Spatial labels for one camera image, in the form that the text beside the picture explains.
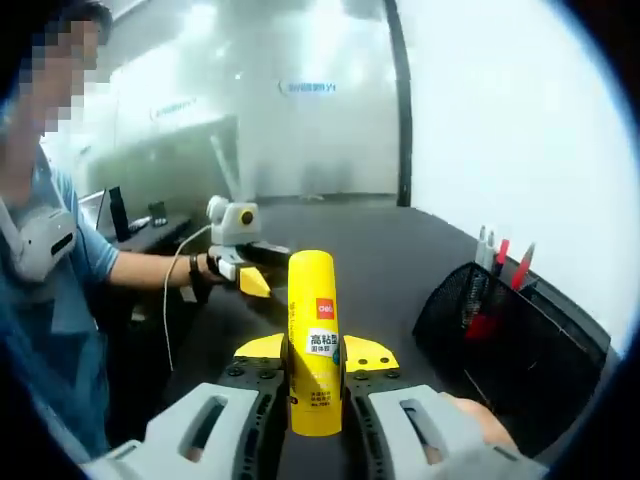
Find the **man's arm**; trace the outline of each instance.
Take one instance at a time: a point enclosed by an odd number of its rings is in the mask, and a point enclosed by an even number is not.
[[[120,252],[107,281],[111,285],[122,287],[138,289],[162,288],[172,262],[173,257]],[[219,279],[209,271],[206,253],[198,255],[198,270],[210,281]],[[189,257],[178,257],[169,277],[169,286],[183,287],[190,285],[189,271]]]

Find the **brand logo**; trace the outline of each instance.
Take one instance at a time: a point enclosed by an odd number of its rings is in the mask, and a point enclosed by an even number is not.
[[[318,310],[318,319],[333,320],[333,300],[330,298],[316,298],[316,307]]]

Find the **white cable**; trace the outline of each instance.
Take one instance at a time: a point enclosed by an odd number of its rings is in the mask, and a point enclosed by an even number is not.
[[[207,230],[211,230],[211,225],[207,225],[206,227],[202,227],[196,233],[187,238],[184,242],[180,244],[178,250],[176,250],[176,254],[173,256],[173,261],[171,262],[171,266],[169,266],[169,270],[167,271],[167,276],[164,278],[164,299],[162,301],[162,320],[164,322],[164,338],[167,340],[167,355],[169,356],[169,368],[173,372],[173,359],[171,358],[171,344],[169,343],[169,329],[167,328],[167,291],[169,290],[169,277],[171,276],[171,272],[173,272],[173,268],[176,266],[176,262],[178,261],[178,257],[182,249],[187,245],[187,243],[194,240],[196,237],[200,236]]]

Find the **white label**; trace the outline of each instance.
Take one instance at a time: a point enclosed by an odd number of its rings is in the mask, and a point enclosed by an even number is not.
[[[310,328],[307,334],[307,353],[333,357],[338,348],[338,334],[325,328]]]

